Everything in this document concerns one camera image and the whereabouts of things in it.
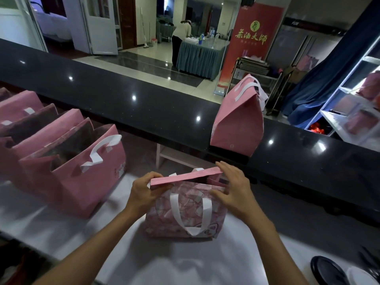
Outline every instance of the mop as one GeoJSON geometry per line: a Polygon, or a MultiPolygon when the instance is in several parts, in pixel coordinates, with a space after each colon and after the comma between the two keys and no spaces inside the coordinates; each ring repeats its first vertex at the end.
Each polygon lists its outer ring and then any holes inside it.
{"type": "Polygon", "coordinates": [[[141,13],[142,30],[144,32],[144,38],[145,38],[144,48],[149,48],[148,44],[146,43],[144,19],[143,19],[143,9],[141,7],[140,7],[140,13],[141,13]]]}

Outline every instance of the black countertop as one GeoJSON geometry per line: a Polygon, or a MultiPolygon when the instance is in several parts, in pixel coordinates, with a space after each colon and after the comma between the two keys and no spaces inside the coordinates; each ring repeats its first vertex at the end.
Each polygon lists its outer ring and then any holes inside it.
{"type": "Polygon", "coordinates": [[[309,201],[380,212],[380,153],[264,118],[261,144],[244,157],[209,146],[219,104],[2,39],[0,48],[0,81],[43,101],[204,160],[226,160],[309,201]]]}

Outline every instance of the black pants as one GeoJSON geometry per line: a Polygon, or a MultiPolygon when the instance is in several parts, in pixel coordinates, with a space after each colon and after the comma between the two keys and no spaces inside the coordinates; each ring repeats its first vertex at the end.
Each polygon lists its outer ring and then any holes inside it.
{"type": "Polygon", "coordinates": [[[173,63],[174,67],[177,67],[178,52],[179,52],[179,47],[181,46],[182,40],[178,38],[177,36],[173,36],[171,38],[171,42],[173,43],[173,55],[171,57],[171,62],[173,63]]]}

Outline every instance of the black marble counter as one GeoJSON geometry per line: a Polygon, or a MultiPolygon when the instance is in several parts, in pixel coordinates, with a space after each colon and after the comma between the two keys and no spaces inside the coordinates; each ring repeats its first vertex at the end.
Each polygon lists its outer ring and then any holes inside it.
{"type": "Polygon", "coordinates": [[[2,39],[0,49],[0,81],[43,101],[204,160],[233,163],[335,213],[380,212],[380,153],[264,119],[264,138],[247,158],[209,146],[219,104],[2,39]]]}

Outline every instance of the gray tablecloth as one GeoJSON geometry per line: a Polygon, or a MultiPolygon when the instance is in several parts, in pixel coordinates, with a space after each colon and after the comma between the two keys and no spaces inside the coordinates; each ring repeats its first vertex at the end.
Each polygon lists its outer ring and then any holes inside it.
{"type": "Polygon", "coordinates": [[[179,70],[214,80],[219,74],[224,51],[229,43],[221,39],[206,39],[201,45],[182,42],[176,67],[179,70]]]}

